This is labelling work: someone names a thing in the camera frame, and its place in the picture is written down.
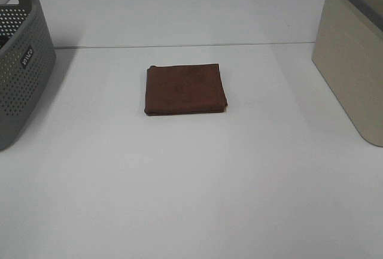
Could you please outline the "brown towel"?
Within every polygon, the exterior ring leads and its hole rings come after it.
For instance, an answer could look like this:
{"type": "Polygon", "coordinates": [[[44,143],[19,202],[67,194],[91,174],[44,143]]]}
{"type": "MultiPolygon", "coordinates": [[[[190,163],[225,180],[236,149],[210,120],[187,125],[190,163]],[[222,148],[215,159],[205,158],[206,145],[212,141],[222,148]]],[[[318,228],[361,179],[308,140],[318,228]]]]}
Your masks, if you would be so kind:
{"type": "Polygon", "coordinates": [[[144,112],[148,116],[219,113],[226,107],[217,63],[147,69],[144,112]]]}

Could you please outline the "beige plastic storage basket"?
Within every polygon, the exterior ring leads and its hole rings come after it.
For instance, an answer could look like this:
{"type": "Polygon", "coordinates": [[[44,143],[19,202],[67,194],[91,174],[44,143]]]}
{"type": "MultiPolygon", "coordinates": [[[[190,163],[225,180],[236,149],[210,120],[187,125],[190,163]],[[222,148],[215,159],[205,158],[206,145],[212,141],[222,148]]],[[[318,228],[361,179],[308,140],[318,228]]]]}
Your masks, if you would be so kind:
{"type": "Polygon", "coordinates": [[[382,0],[324,0],[312,61],[360,136],[382,146],[382,0]]]}

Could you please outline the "grey perforated plastic basket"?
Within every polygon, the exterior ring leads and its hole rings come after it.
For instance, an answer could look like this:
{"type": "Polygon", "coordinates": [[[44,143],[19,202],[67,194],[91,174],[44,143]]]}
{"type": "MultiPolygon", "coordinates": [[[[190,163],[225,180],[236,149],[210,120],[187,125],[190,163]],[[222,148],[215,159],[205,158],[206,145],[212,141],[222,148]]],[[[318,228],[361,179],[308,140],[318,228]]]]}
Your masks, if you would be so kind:
{"type": "Polygon", "coordinates": [[[40,0],[1,5],[1,149],[11,146],[50,79],[56,53],[40,0]]]}

